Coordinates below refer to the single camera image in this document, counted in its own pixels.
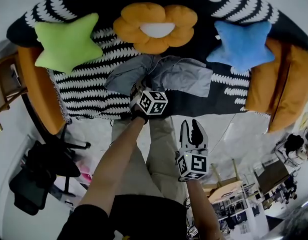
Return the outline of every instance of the floor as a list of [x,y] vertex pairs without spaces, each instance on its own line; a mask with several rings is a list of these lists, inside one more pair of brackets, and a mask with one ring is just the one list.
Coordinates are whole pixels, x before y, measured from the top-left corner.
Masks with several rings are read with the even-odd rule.
[[[180,126],[182,122],[190,117],[173,116],[176,139],[179,139]],[[222,179],[234,175],[231,159],[235,159],[239,174],[242,178],[250,174],[250,168],[260,162],[267,160],[267,154],[273,149],[284,132],[265,133],[269,118],[254,112],[216,115],[209,114],[196,118],[204,127],[208,138],[208,150],[211,163],[217,164],[217,170]],[[74,120],[68,126],[67,138],[75,140],[76,143],[90,142],[91,148],[80,151],[80,154],[87,156],[91,162],[93,171],[106,149],[111,143],[111,125],[105,119]],[[150,134],[148,124],[144,126],[137,140],[138,147],[147,158]],[[208,177],[208,182],[215,179]]]

